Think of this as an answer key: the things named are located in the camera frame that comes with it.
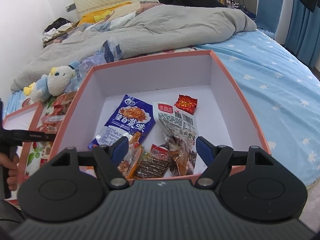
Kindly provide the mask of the person's left hand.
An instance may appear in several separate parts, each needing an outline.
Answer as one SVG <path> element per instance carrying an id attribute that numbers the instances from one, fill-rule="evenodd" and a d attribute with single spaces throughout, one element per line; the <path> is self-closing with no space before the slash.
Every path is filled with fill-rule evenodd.
<path id="1" fill-rule="evenodd" d="M 18 187 L 19 160 L 19 156 L 16 153 L 11 160 L 6 155 L 4 155 L 2 160 L 3 166 L 8 169 L 8 178 L 6 179 L 6 182 L 10 191 L 16 191 Z"/>

